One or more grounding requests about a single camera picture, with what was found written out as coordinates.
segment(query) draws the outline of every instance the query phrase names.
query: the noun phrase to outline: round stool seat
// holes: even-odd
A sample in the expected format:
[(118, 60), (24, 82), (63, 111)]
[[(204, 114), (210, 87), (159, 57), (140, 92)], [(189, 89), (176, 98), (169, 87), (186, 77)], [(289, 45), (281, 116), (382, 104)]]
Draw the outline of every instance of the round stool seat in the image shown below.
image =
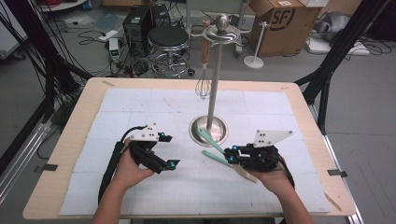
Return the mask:
[(148, 33), (150, 44), (160, 48), (184, 48), (189, 41), (187, 32), (176, 26), (156, 27)]

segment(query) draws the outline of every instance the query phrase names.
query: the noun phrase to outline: chair base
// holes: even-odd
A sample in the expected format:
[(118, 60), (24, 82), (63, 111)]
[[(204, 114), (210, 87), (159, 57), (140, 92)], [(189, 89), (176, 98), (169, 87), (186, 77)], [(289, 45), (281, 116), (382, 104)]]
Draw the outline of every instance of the chair base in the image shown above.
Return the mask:
[(167, 51), (154, 59), (151, 69), (155, 75), (163, 75), (166, 77), (178, 77), (189, 70), (187, 60), (172, 51)]

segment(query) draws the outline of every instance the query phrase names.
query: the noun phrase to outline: power strip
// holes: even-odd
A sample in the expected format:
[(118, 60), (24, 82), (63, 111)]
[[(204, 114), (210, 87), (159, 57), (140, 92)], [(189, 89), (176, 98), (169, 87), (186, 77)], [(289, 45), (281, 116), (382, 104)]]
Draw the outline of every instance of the power strip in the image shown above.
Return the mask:
[(99, 39), (105, 41), (107, 39), (109, 39), (111, 36), (116, 35), (118, 32), (115, 30), (109, 31), (107, 32), (107, 34), (105, 36), (99, 36)]

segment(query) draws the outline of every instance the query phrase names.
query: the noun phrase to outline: person's arm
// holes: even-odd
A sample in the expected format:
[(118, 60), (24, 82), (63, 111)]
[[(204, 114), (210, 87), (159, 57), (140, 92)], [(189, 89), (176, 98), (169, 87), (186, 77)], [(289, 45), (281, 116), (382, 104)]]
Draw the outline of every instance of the person's arm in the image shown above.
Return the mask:
[(248, 172), (256, 176), (279, 199), (288, 224), (314, 223), (283, 170), (269, 173)]
[(126, 190), (153, 174), (154, 172), (149, 169), (140, 169), (137, 167), (131, 157), (130, 151), (128, 149), (125, 150), (120, 159), (117, 171), (107, 186), (91, 223), (119, 223), (122, 198)]

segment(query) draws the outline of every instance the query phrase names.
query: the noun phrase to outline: black metal frame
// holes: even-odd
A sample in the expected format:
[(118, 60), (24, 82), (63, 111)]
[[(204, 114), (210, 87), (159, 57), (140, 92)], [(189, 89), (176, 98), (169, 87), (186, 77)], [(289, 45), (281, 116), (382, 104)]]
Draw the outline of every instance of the black metal frame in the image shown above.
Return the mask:
[(314, 104), (315, 98), (320, 93), (317, 124), (322, 134), (326, 134), (325, 119), (332, 75), (349, 50), (353, 48), (364, 29), (388, 1), (363, 0), (319, 68), (308, 76), (295, 81), (299, 86), (309, 82), (303, 91), (303, 96), (309, 105)]
[[(11, 163), (12, 159), (19, 151), (21, 145), (29, 136), (30, 132), (37, 125), (39, 120), (43, 118), (42, 122), (46, 122), (52, 115), (56, 94), (55, 80), (58, 83), (58, 88), (60, 92), (71, 93), (78, 88), (78, 84), (73, 79), (70, 72), (73, 72), (76, 75), (87, 80), (92, 77), (91, 74), (84, 72), (80, 68), (75, 67), (73, 64), (68, 62), (59, 54), (58, 50), (53, 45), (50, 37), (47, 35), (47, 32), (45, 31), (40, 19), (34, 12), (28, 0), (5, 0), (4, 2), (6, 3), (9, 10), (12, 12), (15, 19), (18, 21), (24, 32), (29, 37), (29, 40), (32, 42), (32, 44), (35, 46), (36, 50), (44, 60), (45, 71), (41, 71), (41, 68), (38, 69), (41, 72), (44, 72), (46, 75), (46, 96), (35, 111), (35, 113), (32, 115), (32, 117), (29, 118), (26, 124), (22, 127), (17, 137), (13, 140), (11, 145), (7, 148), (6, 152), (0, 158), (0, 176), (7, 169), (7, 166)], [(18, 35), (13, 32), (12, 29), (8, 30), (19, 41), (20, 45), (23, 48), (27, 49), (26, 42), (24, 40), (21, 40)], [(28, 54), (30, 59), (33, 60), (28, 50), (26, 50), (26, 53)]]

